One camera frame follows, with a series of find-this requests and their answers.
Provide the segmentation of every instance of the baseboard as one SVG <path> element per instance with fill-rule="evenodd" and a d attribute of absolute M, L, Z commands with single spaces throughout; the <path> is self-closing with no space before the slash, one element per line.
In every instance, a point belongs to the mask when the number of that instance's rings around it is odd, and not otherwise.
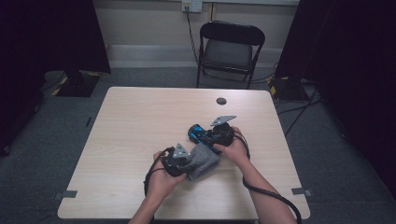
<path fill-rule="evenodd" d="M 192 67 L 196 66 L 189 46 L 109 45 L 110 67 Z M 282 49 L 263 49 L 257 67 L 273 67 Z"/>

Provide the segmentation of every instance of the finger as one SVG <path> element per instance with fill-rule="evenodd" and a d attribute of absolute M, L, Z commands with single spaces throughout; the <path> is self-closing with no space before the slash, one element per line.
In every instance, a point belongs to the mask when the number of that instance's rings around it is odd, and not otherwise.
<path fill-rule="evenodd" d="M 213 147 L 215 147 L 216 149 L 220 150 L 221 152 L 224 152 L 225 150 L 225 146 L 223 145 L 219 145 L 219 144 L 213 144 Z"/>
<path fill-rule="evenodd" d="M 239 130 L 238 127 L 234 127 L 234 126 L 232 126 L 232 128 L 233 128 L 233 130 L 235 131 L 235 134 L 238 135 L 238 136 L 240 136 L 241 130 Z"/>
<path fill-rule="evenodd" d="M 152 159 L 156 160 L 159 156 L 161 156 L 161 154 L 162 154 L 161 151 L 154 153 L 154 155 L 152 156 Z"/>
<path fill-rule="evenodd" d="M 154 160 L 157 160 L 157 158 L 158 158 L 158 157 L 161 157 L 162 155 L 163 155 L 163 153 L 162 153 L 161 151 L 158 151 L 158 152 L 156 152 L 156 153 L 153 155 L 153 159 L 154 159 Z M 163 158 L 160 158 L 160 159 L 155 163 L 154 169 L 158 169 L 158 168 L 163 168 Z"/>
<path fill-rule="evenodd" d="M 179 183 L 183 182 L 184 180 L 186 180 L 186 178 L 187 178 L 187 174 L 182 174 L 180 176 L 175 177 L 175 180 L 179 184 Z"/>

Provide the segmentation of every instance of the gray carpet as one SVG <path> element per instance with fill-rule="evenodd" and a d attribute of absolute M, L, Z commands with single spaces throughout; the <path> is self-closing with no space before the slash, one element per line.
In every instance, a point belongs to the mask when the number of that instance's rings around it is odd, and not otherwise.
<path fill-rule="evenodd" d="M 271 68 L 259 68 L 254 79 L 273 72 Z M 126 223 L 127 220 L 61 220 L 57 217 L 60 201 L 53 196 L 67 188 L 108 88 L 194 88 L 195 73 L 196 68 L 189 67 L 114 68 L 112 75 L 100 78 L 91 98 L 54 97 L 51 93 L 56 86 L 43 91 L 40 109 L 10 145 L 10 155 L 0 158 L 0 223 Z M 47 85 L 61 75 L 62 72 L 47 73 Z M 203 82 L 210 83 L 203 87 L 212 88 L 244 89 L 246 85 L 211 77 Z M 308 94 L 314 88 L 307 85 Z M 268 87 L 258 83 L 251 89 Z M 304 104 L 275 101 L 275 105 L 280 112 Z M 299 112 L 279 115 L 285 131 Z M 287 135 L 302 185 L 313 192 L 307 197 L 311 217 L 303 223 L 396 223 L 396 203 L 370 164 L 342 134 L 337 119 L 323 103 L 318 103 L 305 110 Z"/>

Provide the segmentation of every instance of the handheld device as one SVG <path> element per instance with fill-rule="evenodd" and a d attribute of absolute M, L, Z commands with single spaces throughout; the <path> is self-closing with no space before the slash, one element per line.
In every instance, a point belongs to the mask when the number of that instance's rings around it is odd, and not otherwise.
<path fill-rule="evenodd" d="M 190 140 L 198 144 L 204 143 L 213 152 L 219 154 L 220 151 L 213 147 L 214 144 L 229 146 L 233 142 L 233 128 L 227 121 L 236 118 L 236 116 L 220 116 L 217 117 L 210 126 L 214 126 L 212 130 L 205 130 L 199 124 L 194 124 L 189 128 L 188 136 Z"/>
<path fill-rule="evenodd" d="M 178 166 L 189 162 L 190 152 L 186 150 L 180 143 L 176 147 L 168 148 L 168 155 L 163 159 L 163 167 L 165 171 L 171 176 L 179 176 L 186 171 L 179 170 Z"/>

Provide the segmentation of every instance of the person's right hand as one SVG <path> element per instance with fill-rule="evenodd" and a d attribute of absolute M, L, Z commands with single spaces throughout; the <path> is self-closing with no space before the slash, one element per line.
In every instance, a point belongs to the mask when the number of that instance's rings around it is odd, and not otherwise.
<path fill-rule="evenodd" d="M 161 156 L 161 151 L 154 154 L 153 159 L 156 160 Z M 161 203 L 173 189 L 186 179 L 186 174 L 173 177 L 166 173 L 163 163 L 158 161 L 153 169 L 155 172 L 151 174 L 148 182 L 148 194 L 146 198 L 153 199 L 156 203 Z"/>
<path fill-rule="evenodd" d="M 237 127 L 232 127 L 234 135 L 242 137 L 241 131 Z M 213 147 L 220 150 L 224 155 L 230 160 L 233 161 L 236 165 L 240 165 L 243 161 L 248 161 L 247 150 L 245 149 L 244 143 L 237 137 L 233 138 L 233 142 L 225 147 L 219 144 L 214 144 Z"/>

